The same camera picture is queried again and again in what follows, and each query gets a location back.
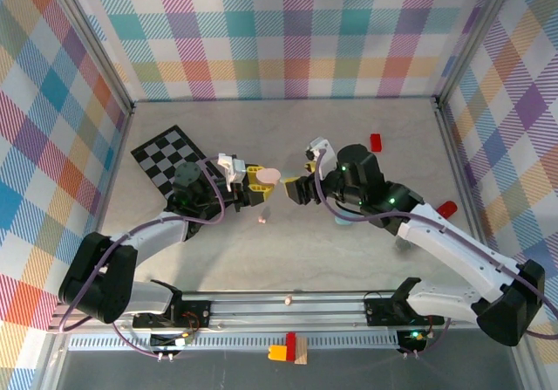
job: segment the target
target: plaid wall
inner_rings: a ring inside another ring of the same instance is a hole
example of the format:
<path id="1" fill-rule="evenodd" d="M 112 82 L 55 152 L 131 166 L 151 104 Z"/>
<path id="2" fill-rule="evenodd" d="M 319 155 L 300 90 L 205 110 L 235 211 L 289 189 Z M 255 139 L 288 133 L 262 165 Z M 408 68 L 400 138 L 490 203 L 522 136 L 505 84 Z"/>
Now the plaid wall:
<path id="1" fill-rule="evenodd" d="M 28 388 L 121 110 L 56 0 L 0 0 L 0 388 Z"/>
<path id="2" fill-rule="evenodd" d="M 558 0 L 506 0 L 450 99 L 491 246 L 542 263 L 558 304 Z M 539 332 L 557 333 L 548 321 Z M 558 343 L 538 340 L 558 388 Z"/>
<path id="3" fill-rule="evenodd" d="M 486 0 L 79 1 L 132 96 L 196 100 L 431 96 Z"/>

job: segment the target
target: light blue object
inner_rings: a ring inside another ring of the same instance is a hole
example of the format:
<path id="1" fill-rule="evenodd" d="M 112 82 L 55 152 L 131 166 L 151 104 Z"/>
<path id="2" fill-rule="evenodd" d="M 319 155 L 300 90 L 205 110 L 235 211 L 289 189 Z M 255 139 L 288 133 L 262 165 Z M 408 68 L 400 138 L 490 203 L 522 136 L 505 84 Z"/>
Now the light blue object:
<path id="1" fill-rule="evenodd" d="M 343 216 L 354 217 L 354 214 L 351 214 L 349 211 L 345 211 L 344 209 L 337 209 L 337 212 Z M 341 220 L 339 217 L 335 217 L 335 222 L 340 226 L 350 226 L 353 222 L 346 222 L 345 220 Z"/>

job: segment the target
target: red lego brick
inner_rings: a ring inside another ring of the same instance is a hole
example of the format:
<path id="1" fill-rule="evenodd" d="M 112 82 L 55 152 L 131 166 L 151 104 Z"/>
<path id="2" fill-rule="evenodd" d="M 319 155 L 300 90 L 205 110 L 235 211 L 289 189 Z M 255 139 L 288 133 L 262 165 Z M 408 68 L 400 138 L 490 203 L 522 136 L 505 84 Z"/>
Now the red lego brick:
<path id="1" fill-rule="evenodd" d="M 382 138 L 380 134 L 370 134 L 370 150 L 373 153 L 382 151 Z"/>
<path id="2" fill-rule="evenodd" d="M 445 219 L 453 216 L 457 211 L 457 204 L 453 201 L 446 201 L 436 209 L 438 213 Z"/>
<path id="3" fill-rule="evenodd" d="M 295 362 L 296 359 L 296 333 L 287 333 L 287 358 L 285 361 Z"/>

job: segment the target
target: black and white checkerboard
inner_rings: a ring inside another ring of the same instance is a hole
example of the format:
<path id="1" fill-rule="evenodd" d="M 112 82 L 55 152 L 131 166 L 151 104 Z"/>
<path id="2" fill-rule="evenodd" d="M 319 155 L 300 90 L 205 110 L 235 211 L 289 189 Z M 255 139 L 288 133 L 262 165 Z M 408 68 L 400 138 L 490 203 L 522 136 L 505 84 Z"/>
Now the black and white checkerboard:
<path id="1" fill-rule="evenodd" d="M 173 193 L 176 168 L 184 161 L 198 161 L 206 157 L 178 126 L 170 127 L 135 148 L 132 156 L 165 198 Z M 213 164 L 208 164 L 208 169 L 216 177 L 222 177 Z"/>

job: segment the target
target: plaid fabric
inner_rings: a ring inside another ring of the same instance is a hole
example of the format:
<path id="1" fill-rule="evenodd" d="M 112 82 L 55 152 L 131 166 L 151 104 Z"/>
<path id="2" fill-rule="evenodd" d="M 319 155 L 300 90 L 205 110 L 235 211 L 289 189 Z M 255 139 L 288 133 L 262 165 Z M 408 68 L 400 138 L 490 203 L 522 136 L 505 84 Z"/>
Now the plaid fabric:
<path id="1" fill-rule="evenodd" d="M 133 96 L 168 100 L 431 96 L 486 0 L 79 1 Z"/>
<path id="2" fill-rule="evenodd" d="M 56 0 L 0 0 L 0 388 L 31 385 L 125 112 Z"/>
<path id="3" fill-rule="evenodd" d="M 450 106 L 490 244 L 543 264 L 558 304 L 558 0 L 506 0 Z M 537 345 L 558 388 L 558 344 Z"/>

